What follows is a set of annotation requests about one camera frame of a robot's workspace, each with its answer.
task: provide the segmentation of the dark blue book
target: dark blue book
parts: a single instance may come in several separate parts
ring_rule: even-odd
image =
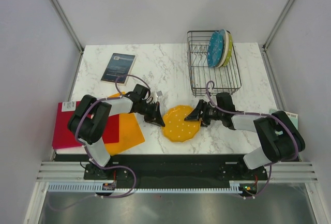
[[[115,83],[118,76],[130,74],[136,56],[128,54],[113,53],[109,60],[106,70],[101,78],[102,81]],[[119,78],[118,84],[126,85],[128,77],[124,76]]]

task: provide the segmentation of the blue plate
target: blue plate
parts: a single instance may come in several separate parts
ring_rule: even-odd
[[[223,52],[223,34],[216,31],[212,34],[209,41],[207,62],[208,67],[214,67],[219,64]]]

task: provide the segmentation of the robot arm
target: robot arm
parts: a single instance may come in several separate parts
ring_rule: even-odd
[[[229,93],[216,95],[217,106],[227,111],[236,112]],[[305,149],[305,141],[290,121],[284,111],[272,114],[281,120],[294,136],[299,152]],[[270,163],[277,163],[290,158],[295,153],[293,142],[288,133],[270,117],[255,115],[227,114],[212,107],[204,100],[200,100],[196,108],[185,120],[197,121],[201,119],[201,126],[207,127],[211,120],[222,121],[225,127],[232,130],[246,130],[258,134],[261,147],[246,154],[238,165],[243,173]]]
[[[109,116],[121,113],[140,113],[147,123],[165,126],[160,113],[159,102],[147,103],[145,97],[148,92],[148,88],[137,84],[132,92],[128,92],[122,98],[102,101],[92,108],[89,113],[90,116],[88,115],[82,123],[78,138],[86,145],[96,163],[104,167],[110,159],[102,140]],[[74,135],[82,116],[96,100],[90,95],[85,95],[82,98],[68,123],[68,129]]]

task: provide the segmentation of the wire basket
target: wire basket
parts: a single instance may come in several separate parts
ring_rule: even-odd
[[[206,83],[215,82],[215,95],[219,92],[229,92],[231,95],[240,89],[240,78],[236,52],[233,46],[232,55],[224,67],[208,67],[207,53],[209,40],[214,31],[189,31],[187,33],[187,54],[190,74],[190,84],[194,96],[206,94]]]

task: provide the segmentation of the orange paper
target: orange paper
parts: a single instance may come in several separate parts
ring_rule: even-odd
[[[119,114],[119,142],[105,144],[108,153],[113,156],[145,141],[134,113]]]

